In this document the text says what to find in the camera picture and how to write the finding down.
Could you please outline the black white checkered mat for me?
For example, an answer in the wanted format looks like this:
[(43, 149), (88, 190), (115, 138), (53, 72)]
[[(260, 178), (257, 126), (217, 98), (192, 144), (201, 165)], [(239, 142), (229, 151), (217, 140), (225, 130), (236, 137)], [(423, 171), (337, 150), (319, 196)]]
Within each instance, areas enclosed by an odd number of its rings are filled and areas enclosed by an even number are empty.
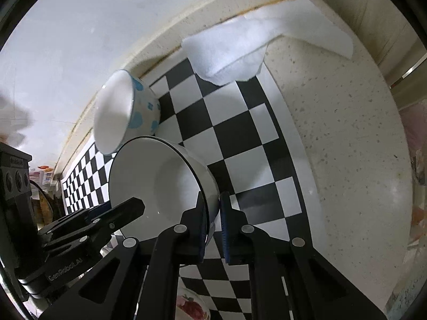
[[(177, 205), (195, 204), (198, 192), (215, 204), (218, 194), (227, 191), (232, 206), (270, 237), (311, 241), (308, 210), (320, 208), (317, 188), (290, 111), (266, 65), (247, 82), (222, 87), (199, 78), (188, 59), (157, 77), (151, 89), (160, 94), (163, 117), (156, 137), (197, 161), (192, 172), (172, 153), (177, 161), (164, 172), (176, 176), (165, 187), (173, 191), (173, 199), (179, 196)], [(109, 200), (115, 155), (103, 155), (90, 138), (73, 161), (74, 168), (61, 180), (68, 215)], [(147, 238), (155, 238), (181, 215), (182, 210), (172, 212), (175, 208), (167, 207), (166, 200), (160, 202), (166, 205), (163, 210), (154, 207), (156, 201), (149, 207), (148, 190), (154, 187), (150, 179), (141, 181), (145, 217), (120, 229), (123, 238), (141, 236), (142, 240), (146, 233)], [(219, 247), (221, 235), (217, 235), (220, 216), (215, 210), (212, 214), (216, 232), (205, 260), (199, 267), (183, 268), (182, 286), (201, 296), (211, 319), (251, 319), (250, 293), (245, 289), (249, 287), (248, 269), (226, 267)]]

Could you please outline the black frying pan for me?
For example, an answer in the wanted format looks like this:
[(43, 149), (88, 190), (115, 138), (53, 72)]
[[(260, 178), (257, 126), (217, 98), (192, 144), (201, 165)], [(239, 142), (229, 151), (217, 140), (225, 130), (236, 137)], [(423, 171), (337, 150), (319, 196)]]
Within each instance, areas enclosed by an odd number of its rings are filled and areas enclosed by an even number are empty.
[(52, 209), (52, 198), (47, 195), (39, 185), (30, 180), (32, 188), (37, 189), (38, 199), (33, 194), (32, 203), (35, 210), (37, 225), (47, 226), (54, 221), (54, 210)]

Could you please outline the white bowl blue flowers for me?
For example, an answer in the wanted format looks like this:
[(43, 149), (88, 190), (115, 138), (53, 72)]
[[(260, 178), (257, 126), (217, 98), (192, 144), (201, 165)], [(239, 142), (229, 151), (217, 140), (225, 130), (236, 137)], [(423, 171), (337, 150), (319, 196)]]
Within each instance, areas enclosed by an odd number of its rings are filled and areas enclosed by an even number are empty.
[(117, 152), (135, 137), (154, 135), (161, 118), (161, 106), (152, 89), (125, 69), (108, 78), (95, 109), (93, 135), (103, 155)]

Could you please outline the colourful wall sticker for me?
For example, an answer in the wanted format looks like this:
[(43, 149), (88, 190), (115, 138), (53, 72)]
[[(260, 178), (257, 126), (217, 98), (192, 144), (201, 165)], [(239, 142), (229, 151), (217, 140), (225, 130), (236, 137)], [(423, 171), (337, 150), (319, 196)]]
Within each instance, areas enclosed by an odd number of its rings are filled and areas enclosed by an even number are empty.
[(36, 182), (39, 186), (47, 186), (52, 182), (54, 169), (48, 165), (31, 168), (29, 172), (30, 180)]

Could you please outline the white cloth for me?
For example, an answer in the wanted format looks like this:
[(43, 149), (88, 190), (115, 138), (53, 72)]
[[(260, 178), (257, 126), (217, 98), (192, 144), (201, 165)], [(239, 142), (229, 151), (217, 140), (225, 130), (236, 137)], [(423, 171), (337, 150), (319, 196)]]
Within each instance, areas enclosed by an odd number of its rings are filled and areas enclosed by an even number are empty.
[(217, 86), (247, 81), (260, 72), (268, 44), (296, 38), (344, 56), (353, 56), (351, 37), (311, 0), (287, 0), (232, 18), (182, 40), (194, 72)]

